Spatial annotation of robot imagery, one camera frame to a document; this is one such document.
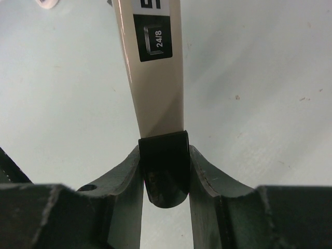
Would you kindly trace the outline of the beige black stapler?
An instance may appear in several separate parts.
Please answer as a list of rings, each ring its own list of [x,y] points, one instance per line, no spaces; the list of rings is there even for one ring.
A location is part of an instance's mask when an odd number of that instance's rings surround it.
[[[184,128],[180,1],[110,1],[119,30],[140,133],[148,198],[167,209],[187,197],[189,138]]]

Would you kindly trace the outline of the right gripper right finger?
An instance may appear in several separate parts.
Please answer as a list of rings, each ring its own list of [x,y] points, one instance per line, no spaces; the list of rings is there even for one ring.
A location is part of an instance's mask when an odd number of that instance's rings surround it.
[[[331,248],[330,187],[251,188],[190,155],[194,248]]]

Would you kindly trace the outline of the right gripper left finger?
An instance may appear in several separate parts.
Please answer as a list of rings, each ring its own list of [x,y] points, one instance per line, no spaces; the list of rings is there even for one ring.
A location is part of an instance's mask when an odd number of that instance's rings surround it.
[[[34,184],[1,152],[1,248],[139,248],[139,149],[78,190]]]

